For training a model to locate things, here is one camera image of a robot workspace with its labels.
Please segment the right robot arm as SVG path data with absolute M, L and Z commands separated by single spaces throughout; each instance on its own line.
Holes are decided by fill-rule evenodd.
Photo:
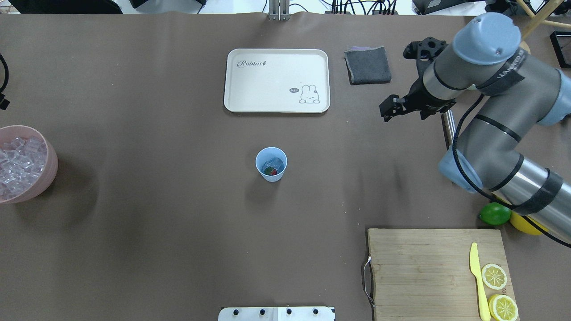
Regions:
M 570 246 L 570 185 L 516 151 L 536 124 L 550 126 L 570 114 L 570 79 L 520 46 L 510 17 L 483 13 L 451 44 L 412 42 L 404 57 L 417 59 L 418 79 L 409 93 L 380 104 L 387 122 L 418 111 L 422 119 L 448 111 L 475 86 L 487 102 L 466 126 L 457 127 L 440 172 L 471 193 L 495 193 L 551 240 Z

